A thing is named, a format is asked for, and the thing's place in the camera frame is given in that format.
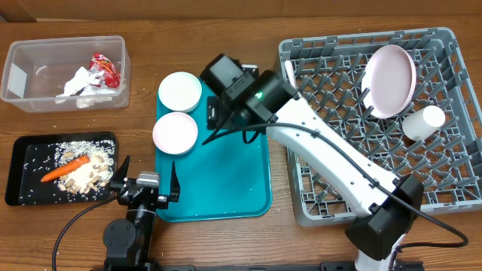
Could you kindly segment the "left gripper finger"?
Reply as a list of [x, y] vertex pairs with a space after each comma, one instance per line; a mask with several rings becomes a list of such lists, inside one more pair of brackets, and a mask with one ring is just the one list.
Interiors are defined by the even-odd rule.
[[169, 202], [178, 202], [181, 188], [176, 174], [175, 162], [172, 162], [170, 177]]
[[130, 156], [127, 155], [121, 166], [115, 171], [112, 176], [113, 183], [122, 183], [127, 176], [128, 168], [130, 164]]

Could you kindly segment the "orange carrot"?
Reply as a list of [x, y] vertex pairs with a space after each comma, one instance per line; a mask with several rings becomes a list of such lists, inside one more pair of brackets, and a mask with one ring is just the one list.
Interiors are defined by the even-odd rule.
[[41, 182], [52, 181], [61, 176], [68, 175], [69, 173], [74, 172], [76, 169], [89, 162], [90, 158], [88, 156], [81, 156], [79, 158], [71, 160], [67, 164], [53, 170], [52, 172], [47, 173], [44, 177], [41, 178]]

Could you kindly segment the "white plastic fork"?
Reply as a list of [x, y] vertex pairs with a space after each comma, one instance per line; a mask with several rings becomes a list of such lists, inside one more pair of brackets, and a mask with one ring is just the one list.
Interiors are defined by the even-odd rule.
[[297, 88], [295, 75], [294, 75], [294, 68], [293, 68], [293, 65], [292, 65], [291, 61], [286, 60], [284, 62], [284, 65], [285, 65], [285, 70], [286, 70], [288, 81], [289, 81], [290, 85], [292, 85], [293, 88]]

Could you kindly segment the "pink bowl with peanuts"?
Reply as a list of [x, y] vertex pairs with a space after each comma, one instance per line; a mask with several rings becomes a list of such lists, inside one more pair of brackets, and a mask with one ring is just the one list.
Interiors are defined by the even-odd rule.
[[155, 146], [165, 154], [182, 155], [195, 145], [198, 136], [195, 120], [182, 112], [171, 112], [157, 120], [152, 131]]

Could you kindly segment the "white bowl with rice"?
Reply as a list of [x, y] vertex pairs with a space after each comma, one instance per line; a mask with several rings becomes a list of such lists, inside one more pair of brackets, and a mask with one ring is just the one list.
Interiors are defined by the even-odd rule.
[[188, 72], [167, 75], [158, 87], [160, 102], [171, 111], [191, 112], [199, 104], [201, 96], [200, 80]]

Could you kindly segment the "red snack wrapper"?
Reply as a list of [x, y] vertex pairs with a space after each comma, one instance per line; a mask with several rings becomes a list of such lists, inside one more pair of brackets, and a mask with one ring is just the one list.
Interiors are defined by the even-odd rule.
[[115, 89], [120, 86], [120, 73], [112, 61], [101, 53], [93, 54], [89, 65], [89, 73], [94, 75], [95, 79], [99, 79], [99, 83], [96, 84], [98, 87], [106, 86]]

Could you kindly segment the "white tissue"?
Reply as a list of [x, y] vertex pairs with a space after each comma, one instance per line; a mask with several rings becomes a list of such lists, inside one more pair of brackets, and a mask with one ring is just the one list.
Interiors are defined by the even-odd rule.
[[88, 108], [100, 102], [109, 102], [112, 100], [111, 94], [116, 93], [116, 88], [106, 85], [106, 72], [98, 69], [87, 70], [81, 66], [75, 76], [64, 86], [63, 93], [57, 95], [56, 104], [65, 102], [60, 97], [69, 96], [93, 96], [93, 98], [77, 99], [76, 106], [78, 108]]

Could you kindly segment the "pink round plate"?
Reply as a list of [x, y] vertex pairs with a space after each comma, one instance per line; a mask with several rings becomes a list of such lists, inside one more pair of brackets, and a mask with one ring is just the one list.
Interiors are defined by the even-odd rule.
[[397, 45], [386, 45], [377, 50], [365, 67], [361, 89], [368, 89], [363, 98], [371, 115], [386, 119], [405, 109], [416, 86], [416, 68], [412, 57]]

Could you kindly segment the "white paper cup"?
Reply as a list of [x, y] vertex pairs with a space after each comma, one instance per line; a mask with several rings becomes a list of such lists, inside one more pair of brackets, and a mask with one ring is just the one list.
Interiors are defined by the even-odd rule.
[[429, 105], [408, 115], [402, 122], [403, 133], [413, 141], [425, 140], [445, 123], [445, 113]]

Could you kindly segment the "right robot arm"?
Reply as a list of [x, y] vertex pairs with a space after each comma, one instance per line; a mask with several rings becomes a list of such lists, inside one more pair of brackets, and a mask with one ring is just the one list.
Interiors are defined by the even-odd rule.
[[302, 157], [344, 199], [356, 219], [346, 228], [358, 249], [356, 270], [391, 270], [396, 248], [419, 211], [423, 186], [399, 178], [357, 151], [278, 73], [254, 75], [235, 59], [218, 55], [200, 79], [219, 98], [218, 128], [256, 131]]

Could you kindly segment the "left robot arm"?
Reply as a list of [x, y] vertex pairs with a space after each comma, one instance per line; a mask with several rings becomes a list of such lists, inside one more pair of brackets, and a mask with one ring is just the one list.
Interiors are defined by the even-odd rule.
[[116, 193], [117, 202], [127, 207], [125, 218], [112, 221], [104, 230], [106, 247], [105, 270], [162, 270], [150, 257], [151, 240], [157, 220], [157, 210], [167, 209], [178, 202], [181, 192], [175, 164], [171, 166], [170, 192], [159, 193], [160, 175], [141, 172], [136, 178], [127, 176], [130, 158], [114, 172], [108, 189]]

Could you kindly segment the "grey dishwasher rack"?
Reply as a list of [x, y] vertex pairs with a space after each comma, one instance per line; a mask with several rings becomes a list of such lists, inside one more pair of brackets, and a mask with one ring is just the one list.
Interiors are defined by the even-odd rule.
[[[416, 89], [407, 107], [386, 120], [362, 100], [366, 65], [394, 44], [412, 57]], [[481, 108], [454, 33], [444, 27], [293, 38], [279, 44], [300, 93], [311, 108], [358, 151], [396, 175], [414, 174], [425, 188], [430, 215], [481, 208]], [[411, 143], [402, 121], [428, 105], [441, 108], [444, 125], [424, 142]]]

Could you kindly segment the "pile of peanuts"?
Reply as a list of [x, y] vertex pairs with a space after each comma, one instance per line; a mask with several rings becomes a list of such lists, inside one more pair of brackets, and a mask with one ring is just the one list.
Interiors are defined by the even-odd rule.
[[90, 154], [90, 161], [77, 168], [75, 171], [63, 175], [56, 181], [57, 188], [69, 193], [88, 194], [90, 191], [98, 192], [110, 180], [113, 159], [107, 154], [97, 151]]

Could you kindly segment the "black plastic tray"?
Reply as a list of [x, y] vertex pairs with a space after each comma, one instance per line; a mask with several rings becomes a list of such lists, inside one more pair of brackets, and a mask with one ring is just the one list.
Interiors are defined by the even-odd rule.
[[114, 133], [74, 132], [52, 135], [26, 135], [14, 142], [5, 192], [10, 206], [51, 205], [74, 202], [95, 202], [108, 198], [104, 187], [85, 194], [61, 190], [60, 180], [42, 182], [47, 173], [63, 166], [73, 153], [75, 157], [96, 152], [109, 165], [110, 178], [117, 165], [117, 139]]

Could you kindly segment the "teal serving tray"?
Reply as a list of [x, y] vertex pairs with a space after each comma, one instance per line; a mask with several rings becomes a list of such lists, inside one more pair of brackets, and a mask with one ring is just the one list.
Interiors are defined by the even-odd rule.
[[170, 192], [172, 164], [181, 188], [178, 202], [158, 215], [166, 222], [249, 218], [265, 214], [272, 203], [268, 139], [260, 134], [250, 145], [242, 133], [202, 142], [212, 133], [206, 128], [207, 98], [214, 93], [205, 85], [198, 106], [189, 113], [198, 127], [194, 147], [182, 155], [155, 151], [155, 171], [160, 193]]

